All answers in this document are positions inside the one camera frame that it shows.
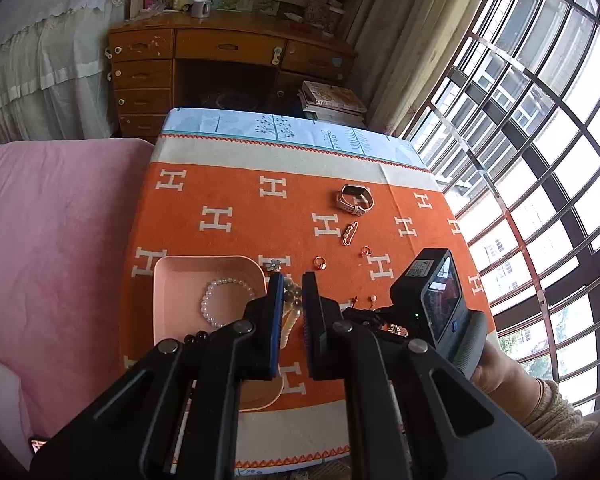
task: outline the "white mug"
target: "white mug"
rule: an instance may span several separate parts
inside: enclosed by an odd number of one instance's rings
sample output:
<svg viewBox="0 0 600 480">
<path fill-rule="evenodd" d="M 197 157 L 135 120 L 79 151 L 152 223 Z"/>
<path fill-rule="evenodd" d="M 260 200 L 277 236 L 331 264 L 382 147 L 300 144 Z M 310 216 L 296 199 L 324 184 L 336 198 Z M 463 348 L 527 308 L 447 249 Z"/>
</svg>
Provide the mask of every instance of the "white mug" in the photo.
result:
<svg viewBox="0 0 600 480">
<path fill-rule="evenodd" d="M 211 2 L 209 0 L 195 0 L 191 4 L 192 18 L 208 18 L 211 12 Z"/>
</svg>

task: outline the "grey handle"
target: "grey handle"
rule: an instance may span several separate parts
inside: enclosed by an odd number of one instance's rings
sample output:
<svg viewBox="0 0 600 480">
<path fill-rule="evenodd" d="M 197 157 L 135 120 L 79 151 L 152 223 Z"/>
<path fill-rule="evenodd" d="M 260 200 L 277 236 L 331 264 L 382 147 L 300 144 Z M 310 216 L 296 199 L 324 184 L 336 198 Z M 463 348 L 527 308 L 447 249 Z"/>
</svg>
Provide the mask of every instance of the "grey handle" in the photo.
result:
<svg viewBox="0 0 600 480">
<path fill-rule="evenodd" d="M 480 310 L 470 310 L 469 325 L 458 347 L 453 364 L 469 379 L 478 365 L 487 339 L 487 317 Z"/>
</svg>

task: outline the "screw head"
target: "screw head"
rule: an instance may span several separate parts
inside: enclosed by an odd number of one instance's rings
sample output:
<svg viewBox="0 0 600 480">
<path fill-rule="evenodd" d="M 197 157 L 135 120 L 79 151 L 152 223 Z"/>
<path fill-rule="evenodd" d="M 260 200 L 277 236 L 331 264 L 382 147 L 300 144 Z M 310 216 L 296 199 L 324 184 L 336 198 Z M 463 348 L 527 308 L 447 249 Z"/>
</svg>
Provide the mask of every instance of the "screw head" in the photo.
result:
<svg viewBox="0 0 600 480">
<path fill-rule="evenodd" d="M 158 350 L 163 354 L 173 354 L 178 349 L 178 342 L 175 339 L 163 339 L 158 343 Z"/>
<path fill-rule="evenodd" d="M 238 334 L 248 334 L 253 330 L 253 323 L 246 319 L 240 319 L 234 323 L 234 330 Z"/>
<path fill-rule="evenodd" d="M 429 345 L 422 339 L 412 339 L 409 341 L 408 346 L 409 350 L 411 350 L 414 354 L 424 354 L 424 352 L 429 350 Z"/>
<path fill-rule="evenodd" d="M 347 332 L 351 332 L 353 330 L 353 325 L 350 321 L 335 321 L 331 327 L 340 334 L 346 334 Z"/>
</svg>

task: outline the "orange tablecloth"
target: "orange tablecloth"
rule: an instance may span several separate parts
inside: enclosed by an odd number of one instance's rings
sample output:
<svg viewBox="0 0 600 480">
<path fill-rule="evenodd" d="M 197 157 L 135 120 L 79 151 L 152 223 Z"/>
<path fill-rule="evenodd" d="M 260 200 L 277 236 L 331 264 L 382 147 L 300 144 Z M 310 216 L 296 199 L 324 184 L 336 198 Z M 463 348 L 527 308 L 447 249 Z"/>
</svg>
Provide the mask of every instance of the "orange tablecloth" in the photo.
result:
<svg viewBox="0 0 600 480">
<path fill-rule="evenodd" d="M 361 218 L 336 208 L 346 183 L 362 183 L 375 200 Z M 341 234 L 359 227 L 350 246 Z M 372 249 L 361 256 L 362 246 Z M 120 359 L 125 367 L 153 346 L 153 267 L 167 254 L 243 254 L 283 263 L 301 283 L 317 271 L 322 296 L 345 306 L 389 305 L 389 288 L 425 247 L 450 248 L 469 308 L 488 314 L 470 252 L 442 193 L 426 170 L 363 156 L 221 136 L 163 134 L 148 168 L 125 264 Z M 192 298 L 192 305 L 198 298 Z M 272 472 L 348 451 L 340 381 L 308 377 L 302 319 L 281 352 L 285 388 L 262 412 L 240 415 L 238 472 Z"/>
</svg>

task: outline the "hand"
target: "hand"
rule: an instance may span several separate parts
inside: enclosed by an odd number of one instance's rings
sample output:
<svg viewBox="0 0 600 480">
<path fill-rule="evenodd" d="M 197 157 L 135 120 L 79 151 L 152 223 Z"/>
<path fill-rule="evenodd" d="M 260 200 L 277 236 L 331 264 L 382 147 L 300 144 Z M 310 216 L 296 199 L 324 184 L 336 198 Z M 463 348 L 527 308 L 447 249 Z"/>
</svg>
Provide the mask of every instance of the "hand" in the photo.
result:
<svg viewBox="0 0 600 480">
<path fill-rule="evenodd" d="M 471 382 L 518 422 L 531 415 L 542 393 L 536 378 L 489 341 L 484 343 Z"/>
</svg>

